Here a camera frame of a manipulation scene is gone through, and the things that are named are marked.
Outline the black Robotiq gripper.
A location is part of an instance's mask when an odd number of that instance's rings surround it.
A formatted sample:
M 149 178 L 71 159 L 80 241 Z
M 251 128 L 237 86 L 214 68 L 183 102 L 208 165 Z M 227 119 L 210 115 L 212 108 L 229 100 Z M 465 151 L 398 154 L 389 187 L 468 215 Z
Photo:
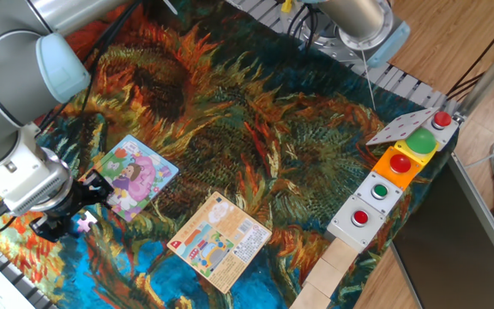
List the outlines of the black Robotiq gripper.
M 45 211 L 46 216 L 36 218 L 29 227 L 39 237 L 57 243 L 64 237 L 78 237 L 72 217 L 87 205 L 107 205 L 114 192 L 111 184 L 96 170 L 90 170 L 80 182 L 74 182 L 64 200 L 53 209 Z

